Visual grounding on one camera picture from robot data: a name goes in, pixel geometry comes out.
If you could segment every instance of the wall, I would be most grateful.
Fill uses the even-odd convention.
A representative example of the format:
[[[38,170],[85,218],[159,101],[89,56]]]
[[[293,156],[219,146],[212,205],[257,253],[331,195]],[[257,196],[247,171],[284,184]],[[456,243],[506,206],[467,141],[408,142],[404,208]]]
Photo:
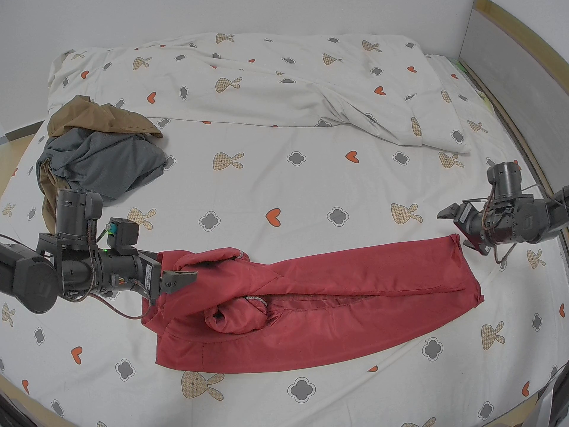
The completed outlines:
[[[53,58],[179,34],[390,33],[457,55],[472,0],[0,0],[0,122],[42,120]]]
[[[569,61],[569,0],[492,0]]]

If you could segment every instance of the folded red shirt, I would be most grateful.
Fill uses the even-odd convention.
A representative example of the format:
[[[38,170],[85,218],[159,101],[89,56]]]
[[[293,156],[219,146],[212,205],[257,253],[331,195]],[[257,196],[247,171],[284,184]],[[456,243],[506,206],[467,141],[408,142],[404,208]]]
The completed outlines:
[[[484,300],[458,235],[274,264],[235,248],[167,251],[159,260],[163,270],[199,273],[142,319],[158,334],[156,363],[176,370],[332,364],[420,337]]]

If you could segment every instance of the brown cloth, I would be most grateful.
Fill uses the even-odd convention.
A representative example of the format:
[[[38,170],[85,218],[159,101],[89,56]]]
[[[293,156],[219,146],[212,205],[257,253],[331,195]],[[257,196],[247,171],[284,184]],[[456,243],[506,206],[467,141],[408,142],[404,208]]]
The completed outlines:
[[[47,125],[49,138],[56,138],[72,128],[85,128],[104,133],[142,133],[162,138],[162,132],[145,116],[110,104],[99,106],[92,103],[89,96],[76,95],[58,110]],[[45,195],[41,214],[48,231],[55,233],[55,212],[57,191],[68,189],[69,183],[51,172],[51,159],[39,166],[40,189]]]

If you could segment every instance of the red heart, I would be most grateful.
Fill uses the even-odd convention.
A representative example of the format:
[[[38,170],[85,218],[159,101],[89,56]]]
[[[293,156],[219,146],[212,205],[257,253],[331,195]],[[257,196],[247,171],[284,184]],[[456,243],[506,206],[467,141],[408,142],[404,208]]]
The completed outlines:
[[[271,209],[267,212],[265,217],[267,218],[268,222],[272,224],[275,228],[278,228],[281,225],[281,222],[277,218],[281,214],[281,209]]]
[[[522,389],[522,395],[524,397],[527,397],[528,395],[530,395],[530,382],[528,381],[526,384],[523,385],[523,389]]]
[[[81,365],[81,358],[79,355],[83,352],[83,348],[81,346],[75,346],[73,350],[71,350],[71,355],[73,356],[73,360],[75,360],[75,364]]]
[[[356,158],[357,152],[352,150],[351,152],[346,153],[346,158],[350,160],[352,163],[359,163],[359,160]]]

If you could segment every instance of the red garment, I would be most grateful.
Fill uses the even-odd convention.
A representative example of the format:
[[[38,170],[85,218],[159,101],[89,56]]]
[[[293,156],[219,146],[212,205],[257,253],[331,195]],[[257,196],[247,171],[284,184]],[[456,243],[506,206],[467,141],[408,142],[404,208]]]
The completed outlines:
[[[332,364],[419,337],[484,300],[458,235],[275,264],[250,262],[234,248],[160,258],[163,270],[198,271],[142,319],[158,334],[156,364],[176,370]]]

